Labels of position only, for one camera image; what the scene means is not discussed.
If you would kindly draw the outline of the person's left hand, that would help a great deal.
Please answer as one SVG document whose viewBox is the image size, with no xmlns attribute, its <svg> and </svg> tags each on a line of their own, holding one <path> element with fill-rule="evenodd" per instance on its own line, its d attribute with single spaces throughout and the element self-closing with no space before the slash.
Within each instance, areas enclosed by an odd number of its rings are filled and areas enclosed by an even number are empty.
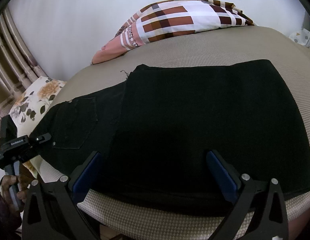
<svg viewBox="0 0 310 240">
<path fill-rule="evenodd" d="M 13 188 L 14 185 L 19 184 L 20 190 L 16 193 L 16 197 L 21 200 L 23 203 L 26 203 L 28 186 L 31 184 L 32 178 L 27 177 L 23 174 L 19 176 L 3 176 L 1 185 L 0 185 L 0 193 L 4 198 L 5 202 L 13 207 L 13 200 L 10 194 L 10 189 Z"/>
</svg>

